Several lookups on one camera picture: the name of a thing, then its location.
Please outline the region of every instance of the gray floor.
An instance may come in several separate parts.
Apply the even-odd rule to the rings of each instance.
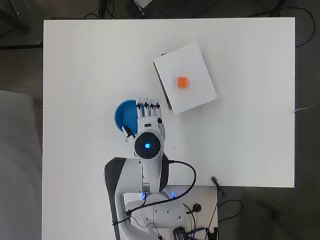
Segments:
[[[116,1],[116,16],[127,14],[126,0]],[[157,16],[171,4],[176,7],[165,11],[164,18],[190,18],[210,6],[213,0],[180,1],[158,0],[152,3],[149,13]],[[224,0],[202,17],[242,17],[270,9],[276,0]],[[309,9],[320,26],[320,1],[289,1],[291,6]],[[51,17],[82,17],[95,12],[98,1],[89,0],[30,0],[16,5],[21,19],[32,28],[28,37],[12,33],[0,39],[0,44],[35,43],[42,41],[42,20]],[[284,11],[284,16],[296,16],[296,41],[303,42],[312,31],[311,20],[298,11]],[[319,33],[306,46],[296,50],[296,107],[320,102],[320,44]],[[0,52],[0,89],[27,93],[41,102],[42,50]],[[320,239],[320,107],[296,114],[296,187],[225,188],[226,199],[241,199],[244,211],[241,217],[220,224],[221,239]],[[219,210],[219,217],[237,211],[236,205]]]

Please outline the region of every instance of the black cable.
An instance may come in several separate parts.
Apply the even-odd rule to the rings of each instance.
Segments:
[[[100,18],[97,14],[94,14],[94,13],[88,13],[87,15],[85,15],[83,18],[87,18],[89,16],[93,16],[93,17],[96,17],[96,18]]]
[[[240,204],[240,210],[239,210],[239,212],[236,213],[236,214],[234,214],[234,215],[232,215],[232,216],[230,216],[230,217],[226,217],[226,218],[220,219],[220,220],[218,221],[219,223],[220,223],[220,222],[223,222],[223,221],[226,221],[226,220],[229,220],[229,219],[232,219],[232,218],[235,218],[235,217],[239,216],[239,215],[242,213],[242,211],[243,211],[243,209],[244,209],[244,206],[243,206],[243,203],[242,203],[240,200],[234,200],[234,199],[232,199],[232,200],[227,200],[227,201],[219,204],[219,205],[218,205],[218,208],[220,208],[220,207],[222,207],[224,204],[230,203],[230,202],[236,202],[236,203],[239,203],[239,204]]]
[[[312,13],[311,13],[308,9],[301,8],[301,7],[290,7],[290,6],[289,6],[289,7],[283,7],[283,8],[281,8],[281,10],[285,10],[285,9],[301,10],[301,11],[304,11],[304,12],[306,12],[306,13],[309,14],[309,16],[310,16],[310,18],[311,18],[311,20],[312,20],[312,23],[313,23],[313,31],[312,31],[310,37],[309,37],[305,42],[303,42],[303,43],[301,43],[301,44],[298,44],[298,45],[296,46],[296,48],[299,48],[299,47],[302,47],[302,46],[308,44],[308,43],[313,39],[313,37],[314,37],[314,35],[315,35],[315,33],[316,33],[316,27],[317,27],[317,26],[316,26],[316,21],[315,21],[313,15],[312,15]],[[259,17],[259,16],[263,16],[263,15],[269,14],[269,13],[271,13],[271,12],[272,12],[272,11],[264,11],[264,12],[260,12],[260,13],[256,13],[256,14],[249,15],[249,16],[247,16],[247,17]]]
[[[200,13],[198,13],[197,15],[195,15],[193,18],[197,18],[200,17],[202,14],[205,14],[206,12],[210,11],[212,8],[214,8],[218,3],[220,3],[223,0],[217,0],[215,3],[213,3],[210,7],[208,7],[207,9],[201,11]]]
[[[282,6],[287,2],[287,0],[279,0],[277,5],[270,11],[269,17],[275,17],[277,16],[280,11]]]
[[[118,19],[117,17],[115,17],[115,16],[112,14],[112,12],[109,11],[108,8],[106,8],[106,11],[107,11],[107,13],[109,14],[109,16],[110,16],[111,18],[113,18],[113,19]]]
[[[15,45],[15,46],[0,46],[0,50],[21,50],[21,49],[35,49],[35,48],[43,48],[43,43],[39,43],[36,45]]]
[[[219,192],[219,195],[218,195],[218,197],[217,197],[217,203],[216,203],[216,205],[215,205],[215,207],[214,207],[214,210],[213,210],[213,213],[212,213],[212,215],[211,215],[211,219],[210,219],[210,222],[209,222],[209,225],[208,225],[208,228],[207,228],[206,237],[204,238],[205,240],[206,240],[206,239],[207,239],[207,237],[208,237],[208,232],[209,232],[209,229],[210,229],[210,226],[211,226],[211,223],[212,223],[213,217],[214,217],[214,215],[215,215],[215,213],[216,213],[216,211],[217,211],[217,208],[218,208],[218,202],[219,202],[219,200],[220,200],[220,197],[221,197],[221,192]]]
[[[112,222],[112,225],[118,225],[118,224],[120,224],[120,223],[123,223],[123,222],[129,220],[130,218],[131,218],[131,216],[129,216],[129,217],[127,217],[127,218],[125,218],[125,219],[123,219],[123,220],[121,220],[121,221],[118,221],[118,222]]]
[[[191,231],[192,231],[192,230],[195,230],[195,229],[197,228],[197,226],[196,226],[196,219],[195,219],[195,217],[194,217],[194,215],[193,215],[193,212],[192,212],[191,208],[189,208],[188,205],[186,205],[186,204],[184,204],[184,203],[182,203],[182,205],[185,206],[185,207],[189,210],[189,212],[190,212],[190,214],[191,214],[191,216],[192,216],[192,219],[193,219],[193,228],[192,228],[192,226],[191,226]]]
[[[304,11],[304,12],[306,12],[306,13],[309,14],[309,16],[311,17],[312,22],[313,22],[313,31],[312,31],[312,34],[311,34],[311,36],[310,36],[304,43],[301,43],[301,44],[297,45],[296,48],[299,48],[299,47],[302,47],[302,46],[308,44],[308,43],[312,40],[312,38],[314,37],[314,35],[315,35],[315,33],[316,33],[316,21],[315,21],[313,15],[312,15],[312,13],[311,13],[308,9],[300,8],[300,7],[285,7],[284,9],[296,9],[296,10]]]
[[[158,228],[157,228],[157,224],[155,224],[154,222],[148,223],[146,226],[142,226],[142,225],[137,221],[137,219],[136,219],[135,217],[131,216],[131,218],[133,218],[134,221],[137,223],[137,225],[140,226],[140,227],[142,227],[142,228],[147,228],[147,227],[149,227],[151,224],[153,224],[153,225],[155,226],[157,232],[158,232],[158,235],[161,236],[160,233],[159,233],[159,230],[158,230]]]
[[[179,163],[179,164],[185,165],[185,166],[187,166],[187,167],[192,169],[193,174],[194,174],[194,179],[193,179],[193,182],[190,185],[190,187],[184,193],[182,193],[181,195],[179,195],[179,196],[177,196],[175,198],[171,198],[171,199],[167,199],[167,200],[162,200],[162,201],[158,201],[158,202],[154,202],[154,203],[145,204],[143,206],[133,208],[132,210],[128,210],[127,211],[127,215],[128,216],[130,216],[133,212],[135,212],[135,211],[137,211],[139,209],[142,209],[142,208],[151,207],[151,206],[155,206],[155,205],[159,205],[159,204],[163,204],[163,203],[167,203],[167,202],[172,202],[172,201],[178,200],[178,199],[184,197],[185,195],[187,195],[191,191],[191,189],[194,187],[194,185],[196,183],[196,180],[197,180],[196,170],[190,164],[185,163],[185,162],[169,160],[169,164],[171,164],[171,163]]]

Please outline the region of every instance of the wire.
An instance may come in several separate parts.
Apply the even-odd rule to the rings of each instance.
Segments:
[[[236,203],[239,203],[239,204],[240,204],[240,210],[239,210],[239,212],[236,213],[236,214],[234,214],[234,215],[232,215],[231,217],[226,217],[226,218],[220,219],[220,220],[218,221],[219,223],[220,223],[220,222],[223,222],[223,221],[226,221],[226,220],[229,220],[229,219],[232,219],[232,218],[235,218],[235,217],[239,216],[239,215],[242,213],[244,207],[243,207],[243,203],[242,203],[240,200],[233,200],[233,199],[232,199],[232,200],[227,200],[227,201],[219,204],[219,205],[218,205],[218,208],[220,208],[220,207],[222,207],[224,204],[230,203],[230,202],[236,202]]]
[[[125,219],[123,219],[123,220],[121,220],[121,221],[118,221],[118,222],[112,222],[112,225],[113,225],[113,226],[114,226],[114,225],[118,225],[118,224],[120,224],[120,223],[123,223],[123,222],[129,220],[130,218],[131,218],[131,216],[129,216],[129,217],[127,217],[127,218],[125,218]]]
[[[209,222],[208,228],[207,228],[206,237],[204,238],[204,240],[206,240],[206,239],[207,239],[207,237],[208,237],[208,232],[209,232],[209,229],[210,229],[210,226],[211,226],[211,223],[212,223],[212,220],[213,220],[214,214],[215,214],[215,213],[216,213],[216,211],[217,211],[218,202],[219,202],[219,200],[220,200],[220,197],[221,197],[221,192],[219,192],[219,195],[218,195],[218,197],[217,197],[217,203],[216,203],[216,205],[215,205],[215,207],[214,207],[214,210],[213,210],[213,213],[212,213],[212,216],[211,216],[211,219],[210,219],[210,222]]]
[[[157,228],[157,224],[155,224],[154,222],[148,223],[146,226],[142,226],[140,223],[138,223],[138,221],[137,221],[137,219],[136,219],[135,217],[132,217],[132,216],[131,216],[131,218],[133,218],[134,221],[138,224],[138,226],[140,226],[140,227],[142,227],[142,228],[147,228],[147,227],[149,227],[151,224],[154,225],[155,228],[156,228],[156,230],[157,230],[157,232],[158,232],[158,235],[161,236],[160,233],[159,233],[159,230],[158,230],[158,228]]]
[[[202,14],[205,14],[206,12],[210,11],[212,8],[214,8],[218,3],[222,2],[223,0],[217,0],[215,3],[213,3],[210,7],[208,7],[207,9],[201,11],[200,13],[198,13],[197,15],[195,15],[193,18],[197,18],[200,17]]]
[[[296,113],[296,112],[300,112],[300,111],[303,111],[303,110],[308,110],[310,108],[314,108],[314,107],[319,106],[319,105],[320,105],[320,103],[316,103],[316,104],[313,104],[313,105],[311,105],[309,107],[297,108],[296,110],[294,110],[294,112]]]
[[[106,8],[106,11],[107,11],[107,13],[110,15],[111,18],[113,18],[113,19],[118,19],[117,17],[115,17],[115,16],[109,11],[108,8]]]
[[[88,13],[87,15],[85,15],[83,18],[87,18],[89,16],[93,16],[93,17],[96,17],[96,18],[100,18],[97,14],[94,14],[94,13]]]
[[[195,230],[195,229],[197,228],[197,226],[196,226],[196,219],[195,219],[195,217],[194,217],[194,215],[193,215],[193,212],[192,212],[191,208],[189,208],[188,205],[186,205],[186,204],[184,204],[184,203],[182,203],[182,205],[185,206],[185,207],[189,210],[189,212],[190,212],[190,214],[191,214],[191,216],[192,216],[192,219],[193,219],[193,228],[192,228],[192,226],[191,226],[191,231],[192,231],[192,230]]]
[[[193,179],[193,182],[190,185],[190,187],[184,193],[182,193],[181,195],[179,195],[179,196],[177,196],[175,198],[171,198],[171,199],[167,199],[167,200],[162,200],[162,201],[158,201],[158,202],[145,204],[143,206],[133,208],[132,210],[128,210],[127,211],[127,215],[128,216],[130,216],[133,212],[135,212],[135,211],[137,211],[139,209],[142,209],[142,208],[146,208],[146,207],[155,206],[155,205],[159,205],[159,204],[163,204],[163,203],[167,203],[167,202],[172,202],[172,201],[178,200],[178,199],[184,197],[185,195],[187,195],[191,191],[191,189],[194,187],[194,185],[196,183],[196,180],[197,180],[197,172],[196,172],[196,170],[190,164],[185,163],[185,162],[169,160],[169,164],[171,164],[171,163],[179,163],[179,164],[185,165],[185,166],[187,166],[187,167],[192,169],[193,174],[194,174],[194,179]]]
[[[283,8],[281,8],[280,10],[285,10],[285,9],[301,10],[301,11],[304,11],[304,12],[306,12],[306,13],[309,14],[309,16],[310,16],[310,18],[311,18],[311,20],[312,20],[312,23],[313,23],[313,31],[312,31],[310,37],[309,37],[305,42],[303,42],[303,43],[301,43],[301,44],[298,44],[298,45],[296,46],[296,48],[299,48],[299,47],[302,47],[302,46],[308,44],[308,43],[313,39],[313,37],[314,37],[314,35],[315,35],[315,33],[316,33],[316,27],[317,27],[317,26],[316,26],[316,21],[315,21],[313,15],[312,15],[312,13],[311,13],[308,9],[300,8],[300,7],[283,7]],[[256,13],[256,14],[249,15],[249,16],[247,16],[247,17],[259,17],[259,16],[263,16],[263,15],[269,14],[269,13],[271,13],[271,12],[272,12],[272,11],[264,11],[264,12],[260,12],[260,13]]]
[[[314,35],[316,33],[316,21],[315,21],[313,15],[312,15],[312,13],[308,9],[300,8],[300,7],[285,7],[284,9],[296,9],[296,10],[305,11],[306,13],[309,14],[309,16],[310,16],[310,18],[312,20],[312,23],[313,23],[312,34],[310,35],[310,37],[304,43],[301,43],[301,44],[297,45],[296,48],[299,48],[299,47],[302,47],[302,46],[308,44],[312,40],[312,38],[314,37]]]
[[[0,50],[20,50],[20,49],[35,49],[35,48],[43,48],[43,43],[40,42],[35,45],[14,45],[14,46],[0,46]]]

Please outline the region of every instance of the robotic hand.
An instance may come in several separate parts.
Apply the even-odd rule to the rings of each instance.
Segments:
[[[167,185],[169,161],[164,155],[165,130],[159,102],[136,100],[138,133],[134,139],[136,159],[116,157],[105,166],[105,181],[116,240],[156,240],[155,232],[144,232],[130,223],[124,193],[159,193]]]
[[[134,149],[140,157],[143,169],[143,192],[161,191],[161,170],[164,151],[165,130],[158,101],[136,100],[138,134]]]

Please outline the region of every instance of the white table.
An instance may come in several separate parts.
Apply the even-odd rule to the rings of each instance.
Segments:
[[[103,168],[133,157],[113,115],[136,97],[160,100],[165,152],[197,185],[293,187],[294,34],[291,18],[46,21],[43,239],[112,236]],[[174,115],[152,61],[195,41],[219,98]]]

